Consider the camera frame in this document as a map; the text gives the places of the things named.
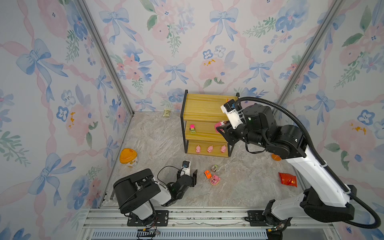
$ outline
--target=wooden board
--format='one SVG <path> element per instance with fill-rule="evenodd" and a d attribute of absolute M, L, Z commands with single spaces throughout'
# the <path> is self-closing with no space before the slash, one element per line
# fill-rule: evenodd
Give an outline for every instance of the wooden board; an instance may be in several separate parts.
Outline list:
<path fill-rule="evenodd" d="M 196 153 L 196 146 L 199 145 L 201 147 L 201 152 Z M 213 146 L 214 149 L 212 152 L 207 152 L 207 148 L 209 146 Z M 227 150 L 222 153 L 220 151 L 221 146 L 225 145 L 227 147 Z M 220 142 L 206 142 L 206 141 L 192 141 L 190 140 L 188 143 L 188 152 L 189 154 L 196 154 L 196 155 L 206 155 L 206 156 L 214 156 L 214 157 L 228 157 L 228 145 L 227 143 L 220 143 Z"/>
<path fill-rule="evenodd" d="M 221 111 L 221 106 L 227 99 L 237 100 L 236 96 L 221 96 L 208 94 L 187 94 L 183 118 L 184 121 L 221 122 L 228 118 Z"/>
<path fill-rule="evenodd" d="M 196 133 L 191 134 L 189 131 L 189 125 L 194 124 Z M 195 122 L 187 121 L 185 126 L 185 139 L 197 140 L 197 141 L 210 141 L 210 142 L 222 142 L 223 145 L 227 144 L 225 138 L 215 131 L 215 123 L 213 122 Z"/>

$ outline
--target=black mounting plate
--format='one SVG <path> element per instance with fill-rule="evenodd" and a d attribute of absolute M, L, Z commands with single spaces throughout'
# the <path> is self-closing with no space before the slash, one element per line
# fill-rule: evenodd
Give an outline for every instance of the black mounting plate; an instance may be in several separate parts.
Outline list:
<path fill-rule="evenodd" d="M 265 221 L 265 217 L 263 216 L 263 210 L 249 210 L 247 211 L 248 217 L 253 219 L 259 219 L 260 222 L 249 222 L 251 227 L 260 227 L 260 226 L 269 226 Z"/>
<path fill-rule="evenodd" d="M 155 222 L 155 226 L 166 227 L 168 225 L 169 211 L 168 210 L 155 210 L 155 212 L 156 212 L 155 219 L 157 217 L 157 220 Z M 140 220 L 136 214 L 133 214 L 132 212 L 130 212 L 129 216 L 128 216 L 127 226 L 129 226 L 129 227 L 145 227 L 146 224 L 143 223 L 143 221 Z"/>

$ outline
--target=orange lid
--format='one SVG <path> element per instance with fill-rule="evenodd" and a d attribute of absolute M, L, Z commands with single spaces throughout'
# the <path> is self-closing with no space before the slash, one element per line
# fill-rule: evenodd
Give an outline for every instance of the orange lid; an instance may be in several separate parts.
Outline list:
<path fill-rule="evenodd" d="M 137 157 L 137 152 L 130 148 L 124 148 L 120 154 L 120 162 L 123 164 L 129 163 Z"/>
<path fill-rule="evenodd" d="M 281 157 L 279 157 L 278 155 L 276 154 L 272 154 L 272 158 L 275 160 L 275 161 L 280 161 L 281 160 Z"/>

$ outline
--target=orange toy car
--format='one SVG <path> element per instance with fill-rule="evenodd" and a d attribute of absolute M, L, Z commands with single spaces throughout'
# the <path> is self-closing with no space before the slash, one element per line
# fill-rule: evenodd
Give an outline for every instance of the orange toy car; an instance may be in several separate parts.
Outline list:
<path fill-rule="evenodd" d="M 205 173 L 205 175 L 206 175 L 206 177 L 207 177 L 208 179 L 212 177 L 212 175 L 211 175 L 211 173 L 209 172 L 209 170 L 206 170 L 204 173 Z"/>

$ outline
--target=plastic container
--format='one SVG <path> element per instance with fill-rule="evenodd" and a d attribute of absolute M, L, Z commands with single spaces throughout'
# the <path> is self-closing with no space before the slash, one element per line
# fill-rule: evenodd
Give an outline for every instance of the plastic container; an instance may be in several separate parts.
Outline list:
<path fill-rule="evenodd" d="M 138 164 L 137 152 L 130 148 L 124 148 L 120 153 L 120 162 L 128 167 L 134 167 Z"/>

